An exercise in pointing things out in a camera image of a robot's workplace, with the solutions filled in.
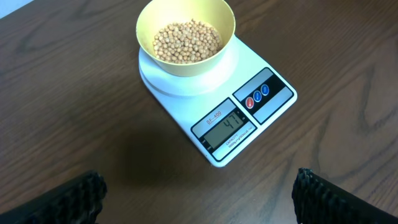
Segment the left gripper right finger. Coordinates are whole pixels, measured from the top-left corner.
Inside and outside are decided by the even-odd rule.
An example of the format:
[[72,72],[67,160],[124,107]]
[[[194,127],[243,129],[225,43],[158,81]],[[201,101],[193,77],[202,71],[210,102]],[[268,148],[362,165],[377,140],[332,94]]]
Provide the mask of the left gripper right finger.
[[296,221],[303,224],[390,224],[397,217],[300,168],[292,189]]

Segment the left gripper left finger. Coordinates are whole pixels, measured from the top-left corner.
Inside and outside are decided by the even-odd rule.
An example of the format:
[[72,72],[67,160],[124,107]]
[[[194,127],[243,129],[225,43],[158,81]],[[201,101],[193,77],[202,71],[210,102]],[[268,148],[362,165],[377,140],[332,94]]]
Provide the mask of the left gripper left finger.
[[96,224],[107,194],[104,178],[90,170],[1,214],[7,224]]

